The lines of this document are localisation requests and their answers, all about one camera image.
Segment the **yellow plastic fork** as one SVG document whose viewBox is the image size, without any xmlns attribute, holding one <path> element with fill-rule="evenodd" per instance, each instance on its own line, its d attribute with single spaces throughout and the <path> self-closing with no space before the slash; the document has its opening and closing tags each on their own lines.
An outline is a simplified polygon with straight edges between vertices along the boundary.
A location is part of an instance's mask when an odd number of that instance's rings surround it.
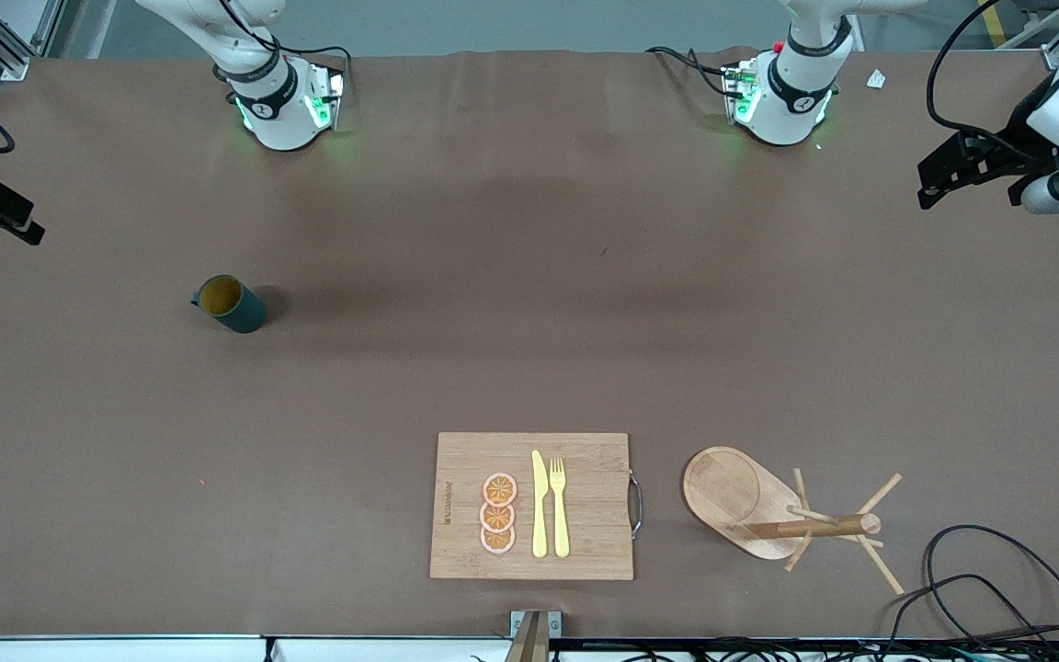
<svg viewBox="0 0 1059 662">
<path fill-rule="evenodd" d="M 554 500 L 554 552 L 555 556 L 566 558 L 571 553 L 571 541 L 564 507 L 566 473 L 562 457 L 551 458 L 548 462 L 548 483 Z"/>
</svg>

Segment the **metal bracket with wooden post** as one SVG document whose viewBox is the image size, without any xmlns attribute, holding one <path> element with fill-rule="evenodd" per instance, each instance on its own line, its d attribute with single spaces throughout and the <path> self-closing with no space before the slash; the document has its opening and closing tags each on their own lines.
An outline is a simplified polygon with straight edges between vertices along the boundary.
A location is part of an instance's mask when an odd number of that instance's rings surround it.
<svg viewBox="0 0 1059 662">
<path fill-rule="evenodd" d="M 504 662 L 554 662 L 555 638 L 563 636 L 562 611 L 511 611 Z"/>
</svg>

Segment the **white table edge rail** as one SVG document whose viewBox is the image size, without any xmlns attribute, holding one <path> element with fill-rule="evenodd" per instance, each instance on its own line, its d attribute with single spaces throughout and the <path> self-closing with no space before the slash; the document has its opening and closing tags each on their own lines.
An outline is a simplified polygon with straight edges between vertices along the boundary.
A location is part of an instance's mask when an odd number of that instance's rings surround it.
<svg viewBox="0 0 1059 662">
<path fill-rule="evenodd" d="M 0 638 L 0 662 L 504 662 L 504 638 Z"/>
</svg>

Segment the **teal cup with yellow inside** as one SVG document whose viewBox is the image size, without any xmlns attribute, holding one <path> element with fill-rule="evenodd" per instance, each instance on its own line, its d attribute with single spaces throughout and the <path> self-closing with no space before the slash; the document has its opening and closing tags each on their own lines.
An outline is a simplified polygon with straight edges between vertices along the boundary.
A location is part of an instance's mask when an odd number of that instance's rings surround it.
<svg viewBox="0 0 1059 662">
<path fill-rule="evenodd" d="M 202 282 L 190 304 L 235 334 L 253 334 L 268 322 L 268 308 L 240 280 L 217 275 Z"/>
</svg>

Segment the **wooden mug rack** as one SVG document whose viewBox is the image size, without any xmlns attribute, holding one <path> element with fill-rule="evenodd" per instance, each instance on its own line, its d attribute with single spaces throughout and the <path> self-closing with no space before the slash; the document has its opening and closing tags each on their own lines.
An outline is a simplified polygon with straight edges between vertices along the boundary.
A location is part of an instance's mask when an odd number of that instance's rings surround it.
<svg viewBox="0 0 1059 662">
<path fill-rule="evenodd" d="M 891 475 L 860 507 L 834 516 L 813 508 L 802 468 L 791 469 L 785 482 L 743 450 L 710 447 L 690 457 L 680 486 L 694 519 L 748 556 L 793 573 L 814 542 L 844 541 L 858 545 L 890 590 L 903 596 L 903 583 L 880 553 L 883 521 L 875 511 L 901 481 L 900 473 Z"/>
</svg>

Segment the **yellow plastic knife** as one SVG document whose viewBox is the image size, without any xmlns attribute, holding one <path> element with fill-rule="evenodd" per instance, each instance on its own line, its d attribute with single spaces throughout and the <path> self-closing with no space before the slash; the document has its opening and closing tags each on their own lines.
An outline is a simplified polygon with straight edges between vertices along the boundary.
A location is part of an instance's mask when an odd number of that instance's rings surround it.
<svg viewBox="0 0 1059 662">
<path fill-rule="evenodd" d="M 532 452 L 534 517 L 532 533 L 532 553 L 535 558 L 548 556 L 548 531 L 545 517 L 545 498 L 550 491 L 545 461 L 538 450 Z"/>
</svg>

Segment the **wooden cutting board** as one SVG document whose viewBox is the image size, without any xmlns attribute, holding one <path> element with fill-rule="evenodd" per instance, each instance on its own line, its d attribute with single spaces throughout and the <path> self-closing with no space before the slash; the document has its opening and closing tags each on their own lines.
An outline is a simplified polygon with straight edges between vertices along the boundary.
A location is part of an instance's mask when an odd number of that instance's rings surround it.
<svg viewBox="0 0 1059 662">
<path fill-rule="evenodd" d="M 532 553 L 534 517 L 532 452 L 545 462 L 564 460 L 564 507 L 571 553 L 555 556 L 553 495 L 548 491 L 548 556 Z M 493 473 L 516 478 L 517 540 L 505 554 L 480 544 L 482 484 Z M 630 582 L 634 576 L 634 525 L 626 433 L 442 432 L 436 497 L 430 533 L 429 574 L 475 582 Z"/>
</svg>

